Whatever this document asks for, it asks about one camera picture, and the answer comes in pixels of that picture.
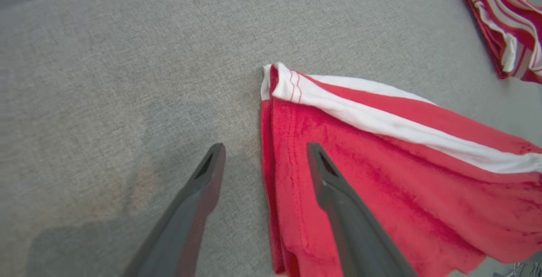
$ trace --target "red and white striped fabric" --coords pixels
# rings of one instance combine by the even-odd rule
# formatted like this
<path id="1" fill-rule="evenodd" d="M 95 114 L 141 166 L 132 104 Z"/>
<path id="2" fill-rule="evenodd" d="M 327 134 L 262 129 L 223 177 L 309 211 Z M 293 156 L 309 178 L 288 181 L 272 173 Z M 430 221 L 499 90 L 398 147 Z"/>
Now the red and white striped fabric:
<path id="1" fill-rule="evenodd" d="M 265 66 L 263 178 L 273 268 L 340 276 L 306 156 L 318 142 L 420 276 L 542 247 L 542 149 L 420 96 L 358 78 Z"/>
<path id="2" fill-rule="evenodd" d="M 465 0 L 484 34 L 499 78 L 542 84 L 542 7 L 528 0 Z"/>

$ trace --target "red fabric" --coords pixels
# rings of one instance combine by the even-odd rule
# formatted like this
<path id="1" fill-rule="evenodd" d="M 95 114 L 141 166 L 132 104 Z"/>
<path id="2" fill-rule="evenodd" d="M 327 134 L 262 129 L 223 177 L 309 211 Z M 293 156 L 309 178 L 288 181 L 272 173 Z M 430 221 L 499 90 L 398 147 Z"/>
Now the red fabric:
<path id="1" fill-rule="evenodd" d="M 426 102 L 315 83 L 501 151 L 542 153 L 528 141 Z M 276 84 L 273 66 L 271 91 Z M 360 131 L 307 105 L 271 97 L 261 107 L 263 178 L 277 273 L 341 275 L 331 227 L 310 180 L 308 142 L 323 146 L 421 277 L 469 272 L 486 255 L 523 261 L 542 249 L 540 173 L 484 171 L 420 144 Z"/>
<path id="2" fill-rule="evenodd" d="M 495 66 L 495 70 L 499 78 L 505 79 L 505 78 L 508 78 L 509 76 L 515 76 L 517 78 L 520 78 L 523 81 L 536 82 L 536 83 L 542 84 L 542 76 L 540 76 L 542 75 L 542 72 L 539 71 L 537 75 L 534 71 L 528 68 L 524 71 L 519 70 L 518 67 L 519 67 L 519 64 L 521 64 L 523 57 L 530 58 L 530 55 L 524 55 L 524 52 L 522 51 L 517 52 L 519 54 L 517 55 L 519 62 L 517 62 L 518 65 L 516 66 L 516 68 L 512 72 L 503 71 L 503 66 L 501 65 L 501 58 L 503 57 L 503 53 L 506 47 L 505 41 L 503 39 L 503 35 L 500 34 L 499 32 L 496 32 L 495 30 L 492 30 L 491 28 L 486 26 L 484 22 L 482 22 L 482 20 L 480 19 L 480 13 L 474 6 L 474 3 L 476 3 L 476 1 L 471 1 L 471 0 L 465 0 L 465 1 L 467 2 L 467 5 L 469 5 L 469 8 L 471 9 L 474 17 L 476 18 L 476 21 L 478 23 L 478 26 L 480 27 L 480 30 L 482 31 L 484 38 L 486 38 L 486 44 L 489 50 L 489 54 L 491 56 L 493 65 Z M 531 51 L 534 50 L 534 43 L 535 43 L 534 37 L 531 34 L 529 34 L 529 32 L 526 32 L 525 30 L 520 29 L 520 28 L 511 27 L 505 24 L 504 22 L 499 20 L 499 17 L 497 17 L 492 12 L 487 0 L 480 0 L 480 1 L 483 3 L 484 5 L 483 7 L 488 12 L 490 18 L 500 28 L 502 28 L 505 32 L 508 32 L 509 34 L 512 34 L 513 36 L 515 36 L 515 38 L 517 38 L 517 41 L 523 44 L 529 50 Z M 539 40 L 542 39 L 542 14 L 533 10 L 526 10 L 526 9 L 519 8 L 508 0 L 500 0 L 500 1 L 510 11 L 529 20 L 536 28 L 537 36 Z M 542 9 L 542 7 L 532 5 L 532 3 L 529 3 L 528 0 L 524 0 L 524 1 L 526 1 L 529 5 L 533 6 L 539 11 Z M 512 16 L 507 15 L 507 17 L 517 22 L 517 19 L 513 18 Z"/>

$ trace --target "red towel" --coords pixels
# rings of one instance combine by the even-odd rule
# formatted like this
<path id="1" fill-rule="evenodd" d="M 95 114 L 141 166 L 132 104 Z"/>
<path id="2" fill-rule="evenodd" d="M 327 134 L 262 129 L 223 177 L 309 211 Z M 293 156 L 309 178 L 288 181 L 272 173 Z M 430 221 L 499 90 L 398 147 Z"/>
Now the red towel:
<path id="1" fill-rule="evenodd" d="M 542 247 L 542 149 L 368 80 L 265 67 L 263 178 L 273 268 L 340 276 L 308 142 L 330 158 L 420 276 L 523 261 Z"/>
<path id="2" fill-rule="evenodd" d="M 542 7 L 528 0 L 465 0 L 499 78 L 542 83 Z"/>

